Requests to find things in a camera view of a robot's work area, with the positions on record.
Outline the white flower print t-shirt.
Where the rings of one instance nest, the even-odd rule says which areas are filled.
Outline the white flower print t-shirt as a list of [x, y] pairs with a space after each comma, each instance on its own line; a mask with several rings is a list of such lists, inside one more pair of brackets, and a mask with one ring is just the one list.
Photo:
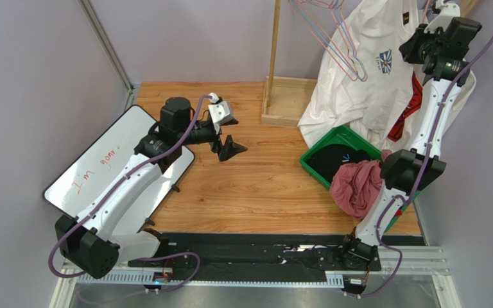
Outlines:
[[414, 97], [418, 74], [399, 46], [420, 24], [417, 1], [361, 1], [345, 22], [362, 67], [361, 81], [326, 53], [316, 87], [298, 122], [308, 147], [329, 130], [349, 125], [380, 150], [400, 150], [411, 137], [411, 121], [400, 117]]

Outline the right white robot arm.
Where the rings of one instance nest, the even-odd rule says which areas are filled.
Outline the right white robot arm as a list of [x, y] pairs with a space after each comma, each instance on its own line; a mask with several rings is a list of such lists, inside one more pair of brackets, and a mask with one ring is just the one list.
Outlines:
[[405, 147], [383, 162], [382, 188], [367, 216], [345, 236], [339, 256], [344, 268], [373, 269], [383, 233], [396, 212], [444, 172], [442, 136], [470, 73], [471, 63], [464, 60], [469, 44], [481, 29], [479, 22], [465, 17], [452, 17], [445, 25], [433, 20], [421, 24], [400, 46], [402, 59], [421, 65], [425, 74], [419, 118]]

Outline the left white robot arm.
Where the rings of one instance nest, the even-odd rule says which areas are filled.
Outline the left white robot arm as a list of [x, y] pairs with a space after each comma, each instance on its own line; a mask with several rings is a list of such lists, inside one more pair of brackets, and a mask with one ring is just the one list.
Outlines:
[[201, 96], [195, 108], [184, 97], [167, 99], [159, 119], [105, 190], [79, 213], [63, 214], [56, 221], [57, 242], [48, 257], [52, 274], [66, 276], [53, 264], [57, 253], [92, 278], [102, 278], [124, 262], [172, 259], [172, 255], [159, 253], [166, 252], [168, 245], [161, 233], [145, 230], [117, 235], [115, 229], [141, 194], [180, 159], [184, 146], [207, 143], [221, 162], [247, 151], [231, 135], [221, 138], [222, 127], [238, 123], [229, 102], [215, 93]]

